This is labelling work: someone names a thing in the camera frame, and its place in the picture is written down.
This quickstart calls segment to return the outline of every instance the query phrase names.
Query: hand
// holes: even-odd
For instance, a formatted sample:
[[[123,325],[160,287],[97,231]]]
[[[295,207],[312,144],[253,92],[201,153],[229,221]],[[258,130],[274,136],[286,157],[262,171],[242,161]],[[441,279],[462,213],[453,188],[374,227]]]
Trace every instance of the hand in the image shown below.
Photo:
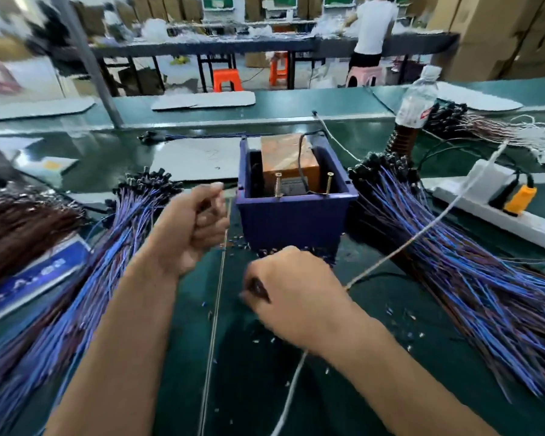
[[[229,221],[223,186],[199,185],[174,197],[161,212],[142,253],[178,276],[194,269],[205,252],[224,241]]]
[[[253,278],[270,303],[247,290]],[[276,335],[321,356],[360,310],[323,260],[294,246],[252,262],[242,298]]]

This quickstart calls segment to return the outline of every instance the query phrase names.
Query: plastic stool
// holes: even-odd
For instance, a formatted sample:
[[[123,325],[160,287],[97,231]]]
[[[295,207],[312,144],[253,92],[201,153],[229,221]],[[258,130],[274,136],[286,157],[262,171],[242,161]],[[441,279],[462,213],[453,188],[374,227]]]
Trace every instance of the plastic stool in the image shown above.
[[[351,87],[362,87],[366,85],[383,85],[384,68],[380,65],[376,67],[352,67],[347,75],[345,85],[349,87],[349,81],[354,78],[355,85]]]
[[[242,83],[240,82],[240,75],[235,68],[219,68],[214,72],[214,92],[222,92],[222,83],[230,82],[233,85],[235,92],[243,91]]]
[[[278,69],[278,60],[283,58],[285,61],[285,68]],[[269,84],[276,85],[276,80],[286,80],[288,78],[287,67],[289,67],[289,58],[286,56],[286,52],[277,52],[275,57],[271,60],[271,71],[269,74]]]

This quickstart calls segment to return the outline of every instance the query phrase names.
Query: wire bundle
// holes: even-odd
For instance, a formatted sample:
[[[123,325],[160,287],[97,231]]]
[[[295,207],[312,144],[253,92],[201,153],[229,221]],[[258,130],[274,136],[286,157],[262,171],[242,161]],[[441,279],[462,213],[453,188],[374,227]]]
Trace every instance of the wire bundle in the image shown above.
[[[0,283],[83,223],[83,211],[56,196],[0,190]]]
[[[109,229],[84,268],[53,302],[35,308],[0,340],[0,432],[15,422],[36,389],[73,367],[89,346],[128,262],[162,208],[181,192],[163,173],[146,170],[113,190],[117,200],[106,202],[109,215],[101,221]],[[67,373],[56,403],[68,378]]]
[[[373,153],[349,175],[360,192],[347,218],[357,241],[391,253],[435,219],[405,158]],[[545,276],[493,256],[444,223],[393,260],[442,305],[507,398],[510,374],[545,396]]]
[[[511,146],[545,152],[545,123],[537,123],[529,115],[499,121],[469,112],[466,104],[437,103],[424,129],[443,139],[474,135],[495,144],[508,142]]]

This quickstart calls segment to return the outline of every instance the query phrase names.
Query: blue box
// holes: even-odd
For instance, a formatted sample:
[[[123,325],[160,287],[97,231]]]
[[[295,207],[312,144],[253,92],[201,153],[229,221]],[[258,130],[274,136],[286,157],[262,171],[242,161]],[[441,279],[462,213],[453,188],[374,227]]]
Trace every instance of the blue box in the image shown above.
[[[321,168],[321,189],[327,172],[334,173],[329,195],[251,197],[251,160],[260,151],[240,141],[240,169],[236,205],[240,211],[245,240],[254,251],[284,248],[327,248],[337,250],[344,232],[345,215],[358,192],[337,155],[321,134],[307,137]]]

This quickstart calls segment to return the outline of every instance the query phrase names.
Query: white cord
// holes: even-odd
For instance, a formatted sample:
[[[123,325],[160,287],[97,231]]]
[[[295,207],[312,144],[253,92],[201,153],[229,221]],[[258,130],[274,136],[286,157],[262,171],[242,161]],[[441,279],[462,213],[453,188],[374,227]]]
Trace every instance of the white cord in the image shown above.
[[[271,436],[278,436],[281,433],[282,426],[285,425],[286,417],[289,415],[289,410],[291,409],[291,403],[293,402],[293,396],[295,395],[295,389],[297,388],[297,381],[299,380],[299,375],[301,374],[301,369],[305,364],[305,358],[309,354],[308,351],[303,352],[299,365],[295,370],[293,375],[293,380],[291,381],[291,386],[289,387],[289,394],[286,396],[285,407],[282,410],[281,417],[278,419],[274,430],[271,433]]]
[[[414,234],[414,236],[409,239],[406,243],[404,243],[402,246],[400,246],[399,248],[397,248],[394,252],[392,252],[390,255],[388,255],[387,257],[384,257],[382,258],[381,260],[379,260],[376,264],[374,264],[371,268],[363,271],[361,274],[359,274],[357,277],[355,277],[353,280],[351,280],[347,286],[345,286],[345,290],[346,291],[349,291],[349,289],[351,289],[351,286],[353,286],[354,284],[356,284],[358,281],[360,281],[362,278],[365,278],[367,277],[370,273],[372,273],[373,271],[375,271],[379,266],[381,266],[382,264],[384,264],[385,262],[387,262],[389,259],[391,259],[393,256],[395,256],[396,254],[398,254],[400,251],[402,251],[403,249],[407,248],[412,242],[414,242],[415,240],[417,240],[419,237],[422,236],[422,234],[424,234],[426,231],[428,231],[430,228],[434,227],[438,222],[440,222],[440,220],[442,220],[444,218],[445,215],[447,215],[452,208],[454,208],[454,206],[458,203],[458,201],[460,199],[462,199],[462,197],[464,197],[464,195],[468,192],[468,190],[470,190],[470,188],[480,179],[480,177],[482,177],[486,172],[487,170],[491,167],[491,165],[494,164],[494,162],[498,159],[498,157],[501,155],[501,153],[504,151],[505,148],[507,148],[507,145],[508,145],[508,142],[505,142],[503,143],[501,146],[499,146],[499,149],[497,151],[495,151],[493,153],[493,155],[490,157],[490,159],[488,160],[487,162],[487,165],[480,171],[480,173],[478,173],[476,176],[473,177],[473,179],[471,180],[471,182],[468,184],[467,187],[465,187],[465,189],[463,189],[459,194],[458,196],[456,196],[456,198],[450,203],[450,205],[448,205],[446,207],[446,209],[440,213],[440,215],[432,220],[430,223],[428,223],[425,227],[423,227],[423,229]]]
[[[343,145],[341,145],[341,142],[340,142],[340,141],[338,141],[337,139],[335,139],[335,136],[333,136],[333,134],[331,133],[331,131],[329,131],[329,129],[328,129],[327,126],[325,125],[325,121],[324,121],[323,119],[321,119],[321,117],[317,114],[316,111],[313,111],[313,112],[312,112],[312,115],[315,117],[315,119],[317,119],[317,120],[321,123],[321,125],[323,126],[323,130],[325,130],[325,133],[327,133],[327,135],[329,135],[329,137],[330,137],[331,139],[333,139],[337,145],[339,145],[346,153],[349,154],[349,156],[351,156],[352,158],[354,158],[356,161],[361,162],[361,159],[357,159],[357,158],[353,155],[353,153],[351,153],[347,148],[345,148]]]

